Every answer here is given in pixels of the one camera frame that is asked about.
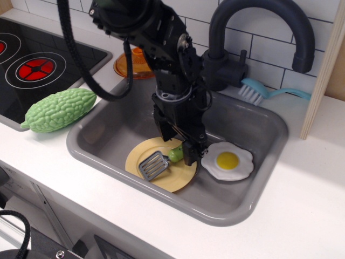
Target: black stovetop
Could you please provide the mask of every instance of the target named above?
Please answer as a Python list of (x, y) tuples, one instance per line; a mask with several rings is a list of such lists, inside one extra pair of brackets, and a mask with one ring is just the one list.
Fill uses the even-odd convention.
[[(77, 46), (91, 73), (112, 57)], [(0, 122), (22, 131), (19, 124), (32, 104), (82, 83), (63, 37), (0, 18)]]

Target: gray sink basin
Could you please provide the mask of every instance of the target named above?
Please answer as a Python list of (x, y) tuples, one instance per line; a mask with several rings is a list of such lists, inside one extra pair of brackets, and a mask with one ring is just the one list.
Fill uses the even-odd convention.
[[(207, 224), (230, 226), (245, 220), (253, 212), (286, 143), (286, 124), (269, 110), (213, 93), (213, 105), (203, 117), (209, 144), (228, 141), (250, 151), (254, 171), (240, 181), (220, 181), (199, 163), (193, 179), (184, 188), (170, 193), (125, 171), (129, 152), (139, 143), (159, 136), (151, 100), (155, 85), (154, 79), (136, 80), (124, 99), (115, 103), (100, 101), (69, 132), (69, 152), (76, 159)], [(122, 81), (113, 93), (124, 86)]]

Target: egg white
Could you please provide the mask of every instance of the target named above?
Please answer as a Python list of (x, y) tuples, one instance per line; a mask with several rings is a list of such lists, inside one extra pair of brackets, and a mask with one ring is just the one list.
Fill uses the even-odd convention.
[[(234, 169), (222, 169), (217, 165), (217, 157), (224, 152), (231, 152), (238, 157), (239, 162)], [(224, 181), (239, 181), (245, 179), (254, 170), (252, 153), (230, 142), (211, 144), (208, 148), (208, 152), (201, 159), (201, 165), (216, 179)]]

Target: faucet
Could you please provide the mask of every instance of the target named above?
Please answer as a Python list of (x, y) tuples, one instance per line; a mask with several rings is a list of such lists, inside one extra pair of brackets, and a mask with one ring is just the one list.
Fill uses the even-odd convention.
[(245, 8), (264, 8), (279, 15), (291, 28), (296, 52), (292, 69), (306, 73), (312, 69), (315, 52), (315, 37), (308, 17), (292, 0), (224, 0), (212, 16), (209, 30), (209, 49), (203, 54), (205, 70), (203, 76), (209, 89), (220, 91), (228, 84), (241, 87), (247, 76), (246, 51), (242, 50), (239, 62), (230, 60), (224, 50), (225, 28), (237, 11)]

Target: white tile wall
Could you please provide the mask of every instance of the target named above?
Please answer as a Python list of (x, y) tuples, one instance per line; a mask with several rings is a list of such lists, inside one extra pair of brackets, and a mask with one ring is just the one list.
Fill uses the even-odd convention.
[[(14, 8), (58, 20), (57, 0), (11, 0)], [(238, 59), (246, 49), (249, 76), (272, 88), (293, 87), (312, 92), (322, 62), (334, 17), (340, 0), (295, 0), (304, 10), (316, 38), (315, 61), (312, 70), (299, 74), (291, 69), (295, 41), (288, 25), (276, 14), (259, 8), (248, 8), (236, 13), (228, 22), (225, 48)], [(103, 33), (96, 29), (88, 16), (91, 0), (70, 0), (74, 26)], [(197, 53), (208, 48), (211, 17), (222, 0), (163, 0), (171, 6), (193, 38)]]

